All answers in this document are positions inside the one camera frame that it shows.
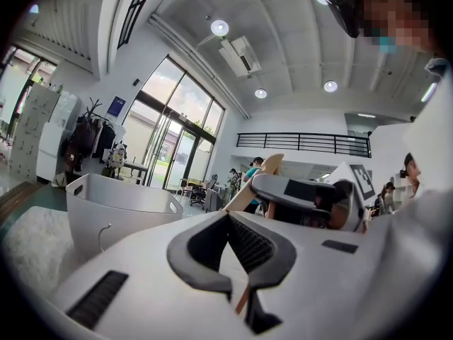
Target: teal shirt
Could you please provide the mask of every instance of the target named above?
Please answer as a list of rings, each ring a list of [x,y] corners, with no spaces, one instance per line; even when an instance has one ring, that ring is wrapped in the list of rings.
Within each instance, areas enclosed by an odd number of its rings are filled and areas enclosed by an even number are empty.
[[[246,172],[246,176],[247,176],[248,178],[251,178],[257,170],[260,170],[260,168],[259,168],[259,167],[253,167],[253,168],[251,168],[250,170],[248,170],[248,171]],[[253,199],[252,202],[251,202],[251,204],[259,204],[259,202],[258,202],[257,200],[255,200],[255,199]]]

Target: metal hook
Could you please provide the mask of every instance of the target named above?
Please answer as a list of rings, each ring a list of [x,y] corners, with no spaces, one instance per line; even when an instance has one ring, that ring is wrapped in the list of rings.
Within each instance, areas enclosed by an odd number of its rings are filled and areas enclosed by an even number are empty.
[[[102,249],[102,246],[101,246],[101,234],[104,230],[107,230],[108,228],[110,228],[112,225],[109,223],[107,227],[104,227],[102,228],[99,233],[98,233],[98,246],[99,248],[101,248],[101,251],[104,252],[104,250]]]

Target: air conditioner unit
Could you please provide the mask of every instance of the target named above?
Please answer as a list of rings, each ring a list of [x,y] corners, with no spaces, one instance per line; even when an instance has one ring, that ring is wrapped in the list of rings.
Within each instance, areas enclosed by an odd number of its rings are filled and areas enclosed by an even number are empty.
[[[236,76],[244,77],[261,70],[256,54],[246,37],[240,37],[232,42],[224,39],[221,43],[223,48],[219,49],[219,53]]]

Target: white plastic bin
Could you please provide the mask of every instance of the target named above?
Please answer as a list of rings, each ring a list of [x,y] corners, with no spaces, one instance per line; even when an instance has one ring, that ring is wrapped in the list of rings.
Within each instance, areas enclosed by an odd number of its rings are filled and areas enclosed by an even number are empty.
[[[129,234],[183,217],[183,207],[168,192],[87,174],[66,187],[69,226],[81,261],[101,253]]]

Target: balcony railing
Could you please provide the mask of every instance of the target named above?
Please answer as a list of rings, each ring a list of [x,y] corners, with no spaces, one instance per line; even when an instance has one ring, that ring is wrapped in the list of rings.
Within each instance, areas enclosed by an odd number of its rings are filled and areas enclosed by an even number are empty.
[[[371,149],[368,138],[345,135],[328,135],[323,133],[239,133],[236,146],[260,147],[262,149],[330,152],[332,154],[371,157]]]

